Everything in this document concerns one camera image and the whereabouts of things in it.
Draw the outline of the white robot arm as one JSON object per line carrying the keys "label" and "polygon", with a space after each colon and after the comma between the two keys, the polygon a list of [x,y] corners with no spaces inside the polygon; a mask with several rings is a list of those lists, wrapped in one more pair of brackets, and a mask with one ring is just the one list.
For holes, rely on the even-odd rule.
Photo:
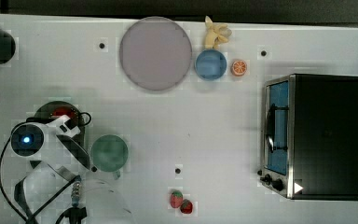
{"label": "white robot arm", "polygon": [[12,130],[13,154],[36,163],[14,187],[26,224],[135,224],[120,193],[91,178],[90,156],[74,140],[78,134],[79,127],[66,116]]}

